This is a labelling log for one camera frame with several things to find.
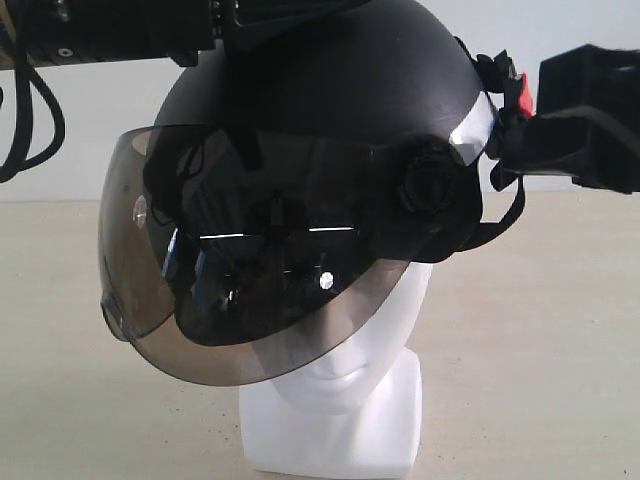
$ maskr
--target strap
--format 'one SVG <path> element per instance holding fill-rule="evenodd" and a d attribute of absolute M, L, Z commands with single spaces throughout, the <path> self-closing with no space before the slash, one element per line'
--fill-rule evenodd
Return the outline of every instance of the strap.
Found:
<path fill-rule="evenodd" d="M 475 230 L 471 238 L 462 246 L 459 252 L 467 252 L 469 250 L 475 250 L 482 247 L 489 242 L 492 242 L 496 238 L 500 237 L 503 233 L 509 230 L 524 212 L 526 205 L 526 195 L 524 191 L 524 179 L 518 178 L 518 193 L 511 205 L 511 208 L 505 216 L 498 223 L 481 223 Z"/>

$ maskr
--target tinted visor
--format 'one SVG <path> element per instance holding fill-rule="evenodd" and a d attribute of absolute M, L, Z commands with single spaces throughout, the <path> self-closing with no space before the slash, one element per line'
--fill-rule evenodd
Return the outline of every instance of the tinted visor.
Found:
<path fill-rule="evenodd" d="M 434 236 L 437 212 L 411 211 L 400 194 L 416 158 L 414 147 L 231 128 L 124 135 L 100 215 L 111 330 L 165 373 L 206 385 L 321 357 Z"/>

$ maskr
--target white mannequin head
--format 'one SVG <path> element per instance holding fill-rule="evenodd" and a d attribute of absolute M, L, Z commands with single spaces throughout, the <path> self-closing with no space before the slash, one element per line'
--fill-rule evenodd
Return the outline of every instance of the white mannequin head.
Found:
<path fill-rule="evenodd" d="M 340 415 L 362 407 L 409 340 L 432 270 L 411 264 L 358 332 L 318 360 L 272 380 L 282 398 L 309 413 Z"/>

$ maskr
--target black cable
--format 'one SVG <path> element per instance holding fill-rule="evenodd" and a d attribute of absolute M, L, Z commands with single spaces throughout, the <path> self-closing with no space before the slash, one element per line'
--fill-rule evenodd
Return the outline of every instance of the black cable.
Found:
<path fill-rule="evenodd" d="M 29 64 L 24 46 L 29 14 L 38 1 L 33 0 L 27 4 L 20 19 L 15 43 L 5 30 L 0 29 L 0 46 L 14 62 L 17 103 L 16 128 L 7 159 L 0 166 L 0 183 L 6 183 L 15 178 L 20 172 L 37 167 L 49 160 L 58 153 L 66 136 L 65 120 L 60 104 L 42 77 Z M 32 84 L 51 112 L 54 122 L 54 137 L 47 148 L 33 158 L 28 158 L 33 141 L 34 127 Z"/>

